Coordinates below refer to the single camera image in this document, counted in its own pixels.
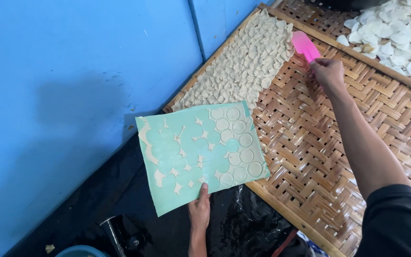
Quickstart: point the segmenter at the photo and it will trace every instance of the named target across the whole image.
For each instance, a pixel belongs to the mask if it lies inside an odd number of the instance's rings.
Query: person
[[[339,60],[316,59],[310,79],[322,85],[333,106],[343,147],[367,203],[362,221],[360,256],[411,256],[411,183],[383,140],[361,115],[344,83]],[[190,257],[205,257],[210,195],[203,184],[199,199],[188,204]]]

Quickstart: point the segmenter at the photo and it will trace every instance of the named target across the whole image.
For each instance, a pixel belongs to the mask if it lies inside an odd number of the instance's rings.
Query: black sleeve
[[[390,185],[369,195],[356,256],[411,256],[411,187]]]

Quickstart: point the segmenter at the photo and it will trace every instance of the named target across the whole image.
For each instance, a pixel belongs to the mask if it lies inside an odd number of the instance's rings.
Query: wet surface
[[[270,256],[293,228],[245,185],[213,193],[210,208],[209,256]],[[120,214],[125,231],[143,238],[130,256],[188,255],[188,210],[157,217],[137,135],[6,256],[55,256],[80,244],[117,256],[99,225]],[[55,249],[47,255],[50,244]]]

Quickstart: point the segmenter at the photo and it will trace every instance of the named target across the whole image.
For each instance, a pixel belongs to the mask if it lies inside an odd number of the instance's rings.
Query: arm
[[[209,186],[203,183],[199,191],[199,199],[188,203],[190,213],[191,231],[189,257],[207,257],[206,229],[210,218]]]
[[[341,61],[316,59],[311,64],[315,77],[331,100],[343,147],[364,200],[375,190],[410,182],[402,165],[362,117],[343,81]]]

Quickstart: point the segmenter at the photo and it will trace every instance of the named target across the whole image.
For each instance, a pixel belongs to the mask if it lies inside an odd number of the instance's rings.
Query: blue wall
[[[261,3],[275,0],[189,0],[204,61]]]
[[[187,0],[0,0],[0,256],[201,63]]]

